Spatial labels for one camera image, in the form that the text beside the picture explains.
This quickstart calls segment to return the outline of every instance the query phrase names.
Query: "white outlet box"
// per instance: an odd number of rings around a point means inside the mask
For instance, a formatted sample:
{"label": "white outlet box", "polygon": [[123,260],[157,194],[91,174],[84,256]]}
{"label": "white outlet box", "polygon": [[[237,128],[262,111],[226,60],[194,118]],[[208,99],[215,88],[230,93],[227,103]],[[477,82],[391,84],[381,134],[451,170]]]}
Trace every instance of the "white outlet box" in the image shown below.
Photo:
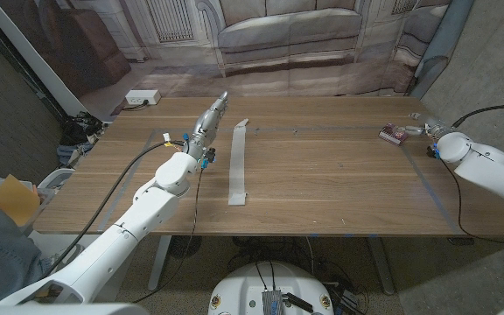
{"label": "white outlet box", "polygon": [[156,105],[161,99],[161,94],[157,90],[131,90],[126,94],[126,101],[129,105],[143,104],[145,100],[150,105]]}

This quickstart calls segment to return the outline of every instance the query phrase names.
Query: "gray wall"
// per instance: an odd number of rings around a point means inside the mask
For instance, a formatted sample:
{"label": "gray wall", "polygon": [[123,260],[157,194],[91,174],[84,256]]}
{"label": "gray wall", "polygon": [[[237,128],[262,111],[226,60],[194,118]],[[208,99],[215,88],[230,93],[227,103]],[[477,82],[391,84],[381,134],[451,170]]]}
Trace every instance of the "gray wall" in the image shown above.
{"label": "gray wall", "polygon": [[[504,104],[504,1],[474,1],[450,64],[422,101],[446,123]],[[468,118],[459,129],[504,151],[504,109]]]}
{"label": "gray wall", "polygon": [[58,122],[0,53],[0,177],[37,184],[58,166]]}

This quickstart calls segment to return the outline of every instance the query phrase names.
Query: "metal table leg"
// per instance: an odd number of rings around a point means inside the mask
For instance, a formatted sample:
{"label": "metal table leg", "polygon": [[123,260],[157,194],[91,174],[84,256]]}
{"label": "metal table leg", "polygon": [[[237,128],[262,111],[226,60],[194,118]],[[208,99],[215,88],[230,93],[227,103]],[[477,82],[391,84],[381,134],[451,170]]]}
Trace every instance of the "metal table leg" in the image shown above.
{"label": "metal table leg", "polygon": [[369,237],[367,238],[367,244],[371,249],[371,254],[373,254],[374,266],[376,266],[378,277],[381,280],[382,292],[388,295],[396,293],[394,283],[392,282],[389,262],[382,246],[382,239],[380,237]]}
{"label": "metal table leg", "polygon": [[147,287],[149,290],[155,290],[158,287],[158,280],[161,278],[161,273],[163,273],[163,267],[165,266],[166,254],[168,253],[168,247],[171,245],[170,235],[163,235],[158,241],[157,253],[155,254],[155,262],[153,263],[153,269],[150,272],[149,284]]}

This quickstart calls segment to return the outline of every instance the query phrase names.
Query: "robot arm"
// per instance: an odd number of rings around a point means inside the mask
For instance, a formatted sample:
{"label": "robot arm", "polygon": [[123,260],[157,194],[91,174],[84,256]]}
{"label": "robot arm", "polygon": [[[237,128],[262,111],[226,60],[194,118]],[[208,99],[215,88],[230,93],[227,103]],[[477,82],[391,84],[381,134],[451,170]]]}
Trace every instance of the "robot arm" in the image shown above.
{"label": "robot arm", "polygon": [[162,164],[155,177],[137,190],[128,211],[74,261],[47,278],[4,298],[0,306],[27,303],[50,286],[61,288],[54,303],[92,302],[137,244],[174,215],[179,199],[190,188],[187,177],[198,171],[198,162],[215,139],[227,103],[225,92],[199,118],[192,138],[186,142],[187,153],[174,153],[171,159]]}
{"label": "robot arm", "polygon": [[[461,178],[473,182],[504,198],[504,152],[492,146],[475,143],[463,133],[427,115],[411,114],[424,123],[423,133],[438,138],[440,157],[448,163],[459,163],[454,170]],[[417,130],[406,127],[406,130]]]}

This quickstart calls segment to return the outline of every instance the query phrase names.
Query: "yellow envelope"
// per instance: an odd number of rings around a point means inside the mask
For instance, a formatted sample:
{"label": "yellow envelope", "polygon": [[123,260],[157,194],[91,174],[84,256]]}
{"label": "yellow envelope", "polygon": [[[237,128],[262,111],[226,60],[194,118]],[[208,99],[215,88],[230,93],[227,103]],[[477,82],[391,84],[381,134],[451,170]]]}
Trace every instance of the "yellow envelope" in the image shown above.
{"label": "yellow envelope", "polygon": [[13,175],[0,185],[0,209],[21,227],[32,217],[40,206],[40,198],[26,188]]}

